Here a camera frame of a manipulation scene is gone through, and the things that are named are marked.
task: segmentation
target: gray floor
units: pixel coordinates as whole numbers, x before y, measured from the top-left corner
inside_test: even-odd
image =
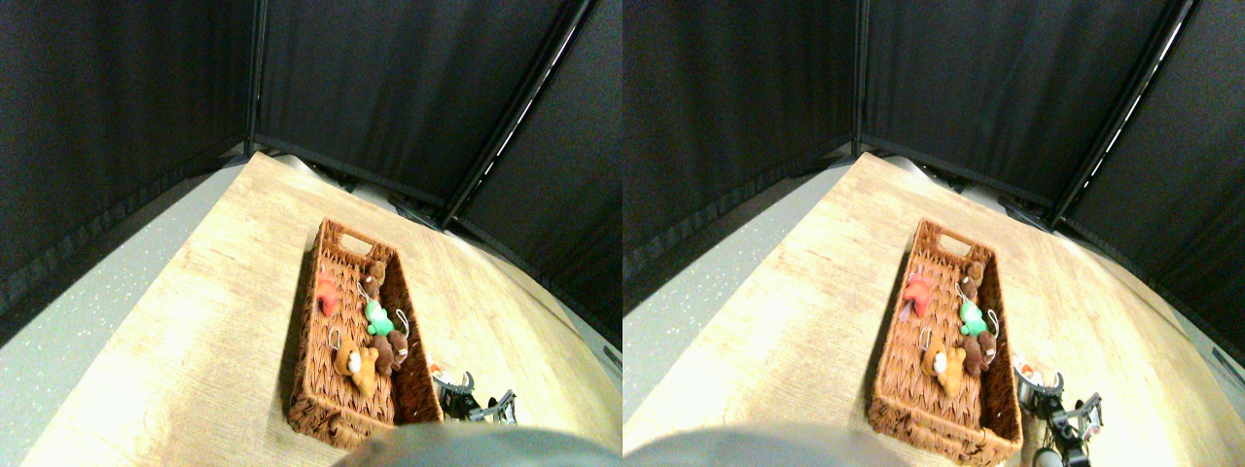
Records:
[[[337,186],[293,156],[276,159]],[[71,280],[67,289],[0,347],[0,377],[5,381],[0,385],[0,440],[5,441],[0,443],[0,466],[17,465],[26,457],[112,333],[244,167],[176,186],[66,267],[80,269],[81,276],[66,279]],[[390,193],[382,188],[364,183],[354,194],[396,212],[387,202]],[[563,309],[605,372],[621,385],[621,369],[604,354],[609,344],[565,305]]]
[[[901,157],[888,157],[885,161],[909,172],[925,176],[916,164]],[[624,422],[631,418],[654,386],[670,371],[679,356],[743,280],[752,274],[752,270],[834,187],[834,183],[843,178],[849,168],[850,166],[838,167],[813,177],[784,181],[688,240],[705,242],[702,238],[717,239],[725,235],[725,239],[708,248],[705,254],[622,319]],[[936,178],[933,181],[950,189],[946,182]],[[962,194],[987,208],[1005,213],[997,202],[998,192],[974,186]],[[733,232],[721,232],[721,229],[730,228],[722,225],[741,224],[742,227]],[[1106,258],[1093,245],[1081,244]],[[1211,356],[1214,344],[1210,339],[1179,313],[1175,314],[1194,346],[1211,367],[1220,387],[1233,401],[1238,413],[1245,418],[1245,386],[1238,382],[1218,359]],[[1236,367],[1239,374],[1245,375],[1239,364],[1230,364]]]

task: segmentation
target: table surface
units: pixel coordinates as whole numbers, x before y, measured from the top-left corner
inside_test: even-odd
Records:
[[[523,426],[621,448],[621,395],[543,290],[459,239],[256,154],[161,271],[25,465],[329,465],[283,400],[298,290],[332,217],[402,255],[428,357],[518,395]]]
[[[883,319],[918,222],[991,245],[1013,351],[1061,371],[1064,405],[1099,392],[1096,466],[1241,465],[1245,425],[1172,310],[1079,245],[863,156],[705,326],[622,428],[624,451],[676,432],[807,421],[872,432]],[[1026,417],[1031,460],[1045,428]],[[913,465],[945,457],[875,435]]]

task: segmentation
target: black curtain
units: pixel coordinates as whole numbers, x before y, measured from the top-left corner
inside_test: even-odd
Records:
[[[850,139],[854,1],[627,2],[624,276]]]
[[[1051,207],[1168,7],[872,1],[863,141]]]
[[[1245,361],[1245,5],[1203,0],[1069,223]]]
[[[560,2],[268,5],[256,141],[443,207]]]
[[[0,313],[244,137],[250,1],[0,4]]]
[[[619,20],[593,7],[458,220],[621,349]]]

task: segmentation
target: wicker weave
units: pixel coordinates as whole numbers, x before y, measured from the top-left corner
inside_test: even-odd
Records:
[[[347,234],[372,249],[359,255],[341,247],[341,237]],[[298,367],[294,370],[294,397],[289,422],[294,431],[311,435],[320,441],[341,448],[355,448],[372,432],[392,428],[395,425],[441,421],[443,415],[433,392],[428,360],[420,339],[420,325],[411,304],[410,290],[402,275],[397,252],[386,244],[325,218],[320,224],[312,247],[311,274],[308,274],[306,300],[303,305],[303,334],[299,344]],[[377,375],[376,392],[364,399],[349,376],[334,371],[334,350],[329,345],[329,330],[339,329],[360,347],[369,346],[367,319],[364,318],[364,298],[355,291],[355,283],[374,260],[388,264],[385,283],[380,290],[380,303],[390,313],[390,319],[402,329],[395,315],[402,310],[411,323],[407,359],[402,369],[390,377]],[[337,284],[341,301],[332,316],[324,316],[316,309],[316,274],[329,271]]]
[[[944,249],[942,235],[970,248],[966,257]],[[998,315],[998,349],[990,370],[981,377],[965,375],[964,391],[947,397],[934,377],[921,372],[921,350],[918,340],[923,328],[933,331],[947,347],[959,346],[961,335],[960,296],[955,280],[964,276],[972,262],[986,264],[977,294],[982,311],[992,309]],[[921,219],[913,242],[913,252],[904,273],[904,286],[910,273],[923,267],[930,279],[931,296],[925,316],[899,316],[904,300],[896,299],[891,314],[885,349],[878,364],[869,405],[869,425],[879,433],[903,440],[913,446],[941,453],[965,465],[990,466],[1016,453],[1022,443],[1020,405],[1016,381],[1011,371],[1011,345],[1007,339],[1007,314],[998,286],[998,263],[995,252],[977,242]],[[898,294],[903,294],[903,286]]]

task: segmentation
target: plush toy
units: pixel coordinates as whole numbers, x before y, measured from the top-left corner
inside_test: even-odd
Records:
[[[967,275],[965,275],[964,279],[960,279],[960,291],[962,291],[964,296],[967,296],[969,300],[977,300],[977,283]]]
[[[367,265],[367,276],[364,278],[364,293],[372,300],[381,299],[381,285],[385,284],[385,262],[372,262]]]
[[[388,334],[390,347],[393,349],[393,371],[402,369],[402,362],[406,361],[407,345],[406,335],[402,331],[392,330]]]
[[[930,342],[929,347],[925,349],[921,371],[929,376],[937,376],[946,371],[946,347],[942,346],[942,342]]]
[[[359,355],[362,359],[362,367],[351,374],[350,379],[355,381],[355,387],[359,387],[359,394],[371,397],[376,394],[376,359],[380,357],[380,351],[365,347]]]
[[[995,342],[995,335],[987,333],[981,333],[977,335],[977,341],[981,344],[981,370],[990,370],[990,364],[995,362],[995,354],[997,349],[997,342]]]
[[[986,330],[986,321],[981,319],[981,309],[971,300],[964,300],[964,305],[960,305],[960,319],[964,320],[960,334],[976,337]]]
[[[342,337],[341,345],[337,346],[336,350],[337,355],[332,360],[332,369],[342,376],[350,376],[357,372],[362,361],[360,360],[359,347],[355,346],[355,341],[350,340],[349,336]]]
[[[315,303],[320,308],[320,313],[325,316],[332,316],[332,313],[337,309],[337,283],[332,280],[332,275],[320,267],[320,273],[316,274],[315,280]]]
[[[930,280],[920,274],[908,279],[908,288],[904,289],[904,300],[911,300],[909,306],[916,310],[916,316],[925,316],[925,309],[930,304]]]
[[[371,335],[387,335],[393,330],[393,321],[390,321],[388,314],[381,308],[380,301],[367,300],[367,308],[364,309],[364,316],[367,318],[367,334]]]
[[[964,359],[966,354],[962,347],[955,347],[946,352],[946,371],[937,375],[937,382],[947,396],[957,397],[964,390]]]
[[[977,286],[981,286],[981,279],[985,278],[985,275],[986,263],[972,262],[972,264],[969,265],[969,276],[972,278],[972,281],[977,283]]]
[[[393,347],[390,345],[388,337],[382,335],[372,336],[372,349],[380,352],[376,356],[376,372],[388,377],[393,372]]]
[[[974,337],[964,336],[960,345],[964,346],[964,372],[972,377],[981,376],[981,371],[989,369],[981,355],[981,344]]]

